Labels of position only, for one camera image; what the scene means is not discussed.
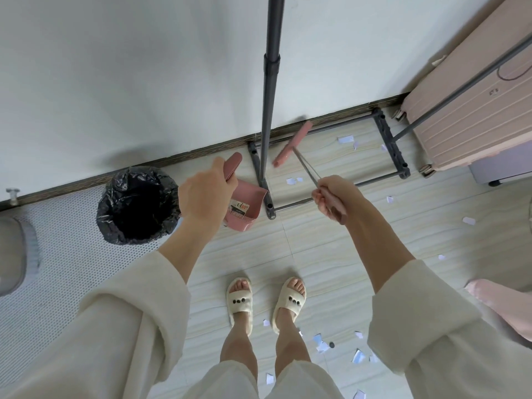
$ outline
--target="tile floor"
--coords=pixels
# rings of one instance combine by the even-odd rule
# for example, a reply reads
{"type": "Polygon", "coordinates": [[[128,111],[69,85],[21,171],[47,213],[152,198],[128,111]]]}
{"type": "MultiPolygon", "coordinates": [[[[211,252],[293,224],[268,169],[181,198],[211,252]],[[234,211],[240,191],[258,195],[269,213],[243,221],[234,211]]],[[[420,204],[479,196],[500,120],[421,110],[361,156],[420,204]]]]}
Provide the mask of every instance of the tile floor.
{"type": "MultiPolygon", "coordinates": [[[[387,109],[387,117],[392,109],[387,109]]],[[[396,134],[404,123],[387,119],[396,134]]],[[[362,181],[394,171],[373,121],[309,135],[300,151],[321,176],[339,174],[362,181]],[[350,135],[358,142],[339,144],[338,137],[350,135]]],[[[489,278],[512,288],[524,288],[532,280],[532,236],[528,221],[532,180],[498,188],[478,185],[467,167],[454,168],[423,179],[417,168],[423,162],[415,137],[399,141],[412,175],[393,178],[361,188],[392,224],[411,252],[463,293],[471,278],[489,278]],[[394,201],[388,203],[386,196],[394,201]],[[476,219],[476,225],[462,217],[476,219]],[[439,260],[438,255],[445,255],[439,260]]],[[[270,149],[270,162],[283,145],[270,149]]],[[[256,183],[246,147],[238,148],[243,163],[236,174],[256,183]]],[[[229,157],[233,151],[221,155],[229,157]]],[[[212,158],[203,157],[165,168],[178,184],[190,174],[206,168],[212,158]]],[[[267,170],[274,203],[279,206],[310,195],[314,185],[295,157],[282,167],[267,170]],[[287,178],[303,182],[288,185],[287,178]]],[[[351,399],[357,389],[369,399],[411,397],[406,380],[393,375],[382,363],[351,363],[357,348],[367,355],[371,320],[369,279],[344,227],[324,218],[314,204],[280,212],[274,221],[261,212],[253,227],[244,233],[222,228],[198,260],[189,281],[190,320],[183,358],[168,381],[153,387],[152,398],[179,398],[219,360],[229,319],[225,305],[228,283],[246,275],[254,290],[254,328],[251,341],[259,362],[259,393],[266,396],[266,373],[274,374],[276,335],[263,327],[270,319],[280,287],[290,275],[305,280],[308,301],[297,320],[311,359],[326,369],[342,394],[351,399]],[[362,331],[358,339],[354,332],[362,331]],[[319,354],[312,337],[321,333],[336,347],[319,354]]]]}

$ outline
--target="black trash bag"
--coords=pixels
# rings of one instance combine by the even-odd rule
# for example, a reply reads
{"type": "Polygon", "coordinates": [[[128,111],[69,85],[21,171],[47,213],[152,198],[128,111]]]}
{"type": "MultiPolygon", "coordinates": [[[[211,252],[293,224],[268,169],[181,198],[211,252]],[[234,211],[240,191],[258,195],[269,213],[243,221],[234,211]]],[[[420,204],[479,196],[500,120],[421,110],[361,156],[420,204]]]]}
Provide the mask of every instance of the black trash bag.
{"type": "Polygon", "coordinates": [[[129,167],[105,185],[96,223],[107,242],[145,244],[171,234],[179,220],[177,185],[155,167],[129,167]]]}

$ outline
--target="rolled sleeve cuff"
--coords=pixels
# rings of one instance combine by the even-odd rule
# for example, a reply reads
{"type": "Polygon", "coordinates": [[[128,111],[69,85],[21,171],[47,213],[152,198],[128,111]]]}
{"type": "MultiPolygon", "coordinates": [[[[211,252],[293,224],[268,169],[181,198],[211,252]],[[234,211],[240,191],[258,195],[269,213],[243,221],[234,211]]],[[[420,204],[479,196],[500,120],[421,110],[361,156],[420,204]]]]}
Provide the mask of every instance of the rolled sleeve cuff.
{"type": "Polygon", "coordinates": [[[87,293],[79,313],[102,294],[114,295],[151,316],[163,337],[160,375],[167,377],[182,355],[190,312],[190,293],[179,272],[158,251],[150,252],[87,293]]]}
{"type": "Polygon", "coordinates": [[[480,319],[478,309],[421,260],[408,262],[373,296],[368,345],[396,374],[449,332],[480,319]]]}

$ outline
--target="person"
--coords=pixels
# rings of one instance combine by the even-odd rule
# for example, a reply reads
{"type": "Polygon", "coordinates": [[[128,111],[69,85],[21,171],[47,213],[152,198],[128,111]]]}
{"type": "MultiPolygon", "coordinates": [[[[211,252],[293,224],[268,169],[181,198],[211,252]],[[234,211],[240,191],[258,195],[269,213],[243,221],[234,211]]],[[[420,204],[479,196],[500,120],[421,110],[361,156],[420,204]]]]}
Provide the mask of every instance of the person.
{"type": "MultiPolygon", "coordinates": [[[[181,357],[190,295],[186,283],[202,249],[216,234],[237,180],[223,177],[224,160],[179,188],[183,223],[155,252],[103,282],[82,299],[79,313],[13,386],[8,399],[145,398],[181,357]]],[[[415,398],[525,398],[532,392],[531,352],[504,339],[479,311],[416,260],[376,208],[349,181],[319,181],[347,209],[346,227],[373,285],[368,344],[382,362],[406,376],[415,398]]],[[[333,218],[316,189],[318,209],[333,218]]],[[[185,398],[257,398],[252,332],[253,288],[228,286],[232,329],[220,363],[185,398]]],[[[332,378],[310,361],[294,325],[304,306],[304,281],[281,290],[272,323],[277,381],[269,398],[341,398],[332,378]]]]}

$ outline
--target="white shorts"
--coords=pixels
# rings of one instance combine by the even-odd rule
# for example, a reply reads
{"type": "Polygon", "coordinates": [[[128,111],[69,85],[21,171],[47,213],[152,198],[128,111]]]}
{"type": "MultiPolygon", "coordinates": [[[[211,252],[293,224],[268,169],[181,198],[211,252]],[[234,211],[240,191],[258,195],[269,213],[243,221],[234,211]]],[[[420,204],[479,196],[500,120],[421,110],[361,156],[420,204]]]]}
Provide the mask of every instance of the white shorts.
{"type": "MultiPolygon", "coordinates": [[[[329,374],[308,361],[293,361],[281,372],[268,399],[343,399],[329,374]]],[[[183,396],[183,399],[259,399],[251,371],[237,361],[223,361],[183,396]]]]}

